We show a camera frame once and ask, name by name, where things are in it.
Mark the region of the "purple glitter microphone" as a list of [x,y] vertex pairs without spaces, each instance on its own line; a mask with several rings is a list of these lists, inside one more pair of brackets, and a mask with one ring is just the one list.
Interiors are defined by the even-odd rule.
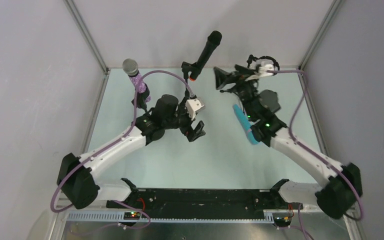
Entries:
[[128,75],[141,99],[145,103],[149,102],[151,100],[150,90],[143,80],[138,63],[134,59],[127,58],[122,63],[122,69]]

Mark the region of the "black ring clip stand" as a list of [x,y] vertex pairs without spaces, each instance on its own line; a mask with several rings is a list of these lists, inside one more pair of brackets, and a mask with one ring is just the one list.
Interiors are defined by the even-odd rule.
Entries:
[[161,121],[153,117],[147,108],[147,102],[150,101],[150,90],[146,87],[144,92],[137,94],[136,104],[139,109],[145,111],[142,116],[136,118],[135,126],[141,130],[141,135],[145,137],[145,144],[149,145],[154,141],[160,140],[165,130],[161,126]]

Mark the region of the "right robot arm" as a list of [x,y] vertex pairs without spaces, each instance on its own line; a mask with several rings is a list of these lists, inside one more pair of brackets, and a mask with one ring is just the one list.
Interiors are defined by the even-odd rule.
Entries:
[[313,184],[279,181],[273,190],[284,202],[316,205],[333,219],[346,216],[353,205],[361,204],[360,169],[353,163],[343,165],[310,148],[293,133],[291,124],[277,117],[281,108],[277,93],[258,90],[259,79],[276,74],[273,65],[257,69],[236,65],[232,72],[215,67],[213,72],[216,89],[238,97],[240,104],[233,109],[248,141],[284,154],[315,180]]

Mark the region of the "blue microphone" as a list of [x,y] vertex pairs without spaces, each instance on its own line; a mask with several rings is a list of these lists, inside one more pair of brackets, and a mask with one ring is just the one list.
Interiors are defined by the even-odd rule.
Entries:
[[240,123],[245,133],[247,140],[252,145],[258,145],[259,142],[254,138],[254,135],[251,130],[251,123],[248,120],[248,116],[242,111],[242,109],[237,104],[234,104],[232,108],[238,122]]

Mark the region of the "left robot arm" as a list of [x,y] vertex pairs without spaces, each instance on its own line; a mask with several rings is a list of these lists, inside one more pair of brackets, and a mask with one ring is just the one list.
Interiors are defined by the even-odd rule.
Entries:
[[134,151],[160,140],[167,130],[179,129],[189,142],[204,136],[203,121],[192,127],[198,112],[204,109],[205,103],[196,96],[179,101],[173,95],[163,95],[150,115],[136,118],[114,139],[79,156],[64,156],[57,177],[59,191],[76,209],[100,200],[125,201],[134,191],[134,184],[126,178],[105,181],[105,171]]

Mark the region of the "black fork clip stand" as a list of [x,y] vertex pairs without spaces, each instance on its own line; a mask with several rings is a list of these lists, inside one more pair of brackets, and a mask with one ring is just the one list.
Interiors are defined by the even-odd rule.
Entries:
[[183,78],[187,82],[188,80],[194,82],[201,74],[203,67],[199,66],[196,62],[189,63],[183,61],[181,64],[181,70],[183,72]]

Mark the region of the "black tripod shock mount stand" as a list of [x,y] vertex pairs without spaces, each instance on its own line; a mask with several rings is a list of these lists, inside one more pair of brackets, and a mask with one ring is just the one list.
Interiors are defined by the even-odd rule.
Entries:
[[[278,66],[279,66],[279,70],[280,70],[280,64],[278,63],[278,61],[275,59],[275,58],[273,58],[273,57],[271,57],[271,56],[261,56],[261,57],[255,57],[254,55],[249,55],[249,57],[248,57],[248,59],[247,59],[247,61],[246,61],[246,63],[247,63],[247,66],[245,66],[245,67],[247,67],[247,68],[250,68],[251,67],[251,64],[254,64],[257,60],[262,60],[262,59],[268,59],[268,60],[272,60],[272,61],[274,61],[275,63],[277,63],[278,64]],[[219,90],[221,93],[230,93],[230,88],[232,88],[234,86],[234,84],[232,83],[232,84],[228,84],[228,85],[226,85],[223,89],[221,89],[221,90]]]

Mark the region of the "black microphone orange end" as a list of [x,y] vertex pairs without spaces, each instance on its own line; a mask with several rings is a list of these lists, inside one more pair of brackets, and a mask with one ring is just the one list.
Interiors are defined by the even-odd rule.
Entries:
[[197,61],[192,64],[192,71],[190,72],[189,79],[195,81],[198,76],[201,74],[204,66],[207,64],[213,52],[220,45],[222,40],[222,34],[214,30],[208,36],[204,49],[202,50]]

